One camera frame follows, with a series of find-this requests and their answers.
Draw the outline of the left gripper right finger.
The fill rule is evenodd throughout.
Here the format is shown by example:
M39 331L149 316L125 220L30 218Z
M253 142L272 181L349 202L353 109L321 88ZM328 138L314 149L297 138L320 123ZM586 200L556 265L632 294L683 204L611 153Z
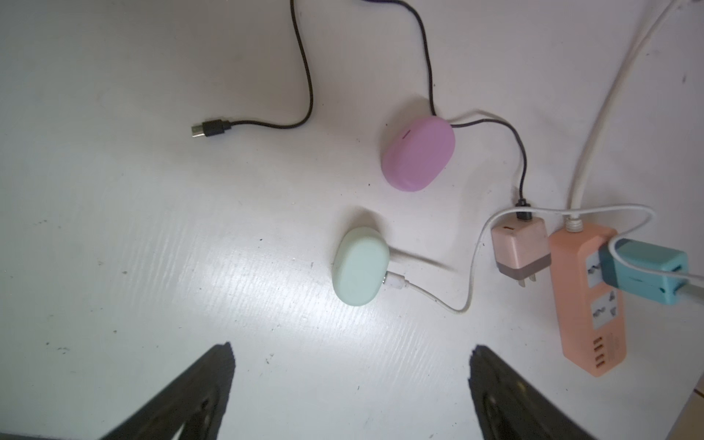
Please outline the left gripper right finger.
M469 359L469 390L485 439L590 439L487 346Z

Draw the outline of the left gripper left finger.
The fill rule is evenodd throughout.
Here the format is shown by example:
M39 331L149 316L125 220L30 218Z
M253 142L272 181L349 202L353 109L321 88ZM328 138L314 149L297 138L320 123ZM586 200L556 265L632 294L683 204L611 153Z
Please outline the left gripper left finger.
M236 359L215 345L106 439L216 439L227 410Z

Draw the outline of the mint earbud case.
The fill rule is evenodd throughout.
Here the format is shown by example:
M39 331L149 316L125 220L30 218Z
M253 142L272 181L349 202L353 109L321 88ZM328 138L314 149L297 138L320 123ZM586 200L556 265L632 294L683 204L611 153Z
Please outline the mint earbud case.
M334 259L335 294L349 306L370 303L381 289L390 260L390 248L377 230L351 229L340 242Z

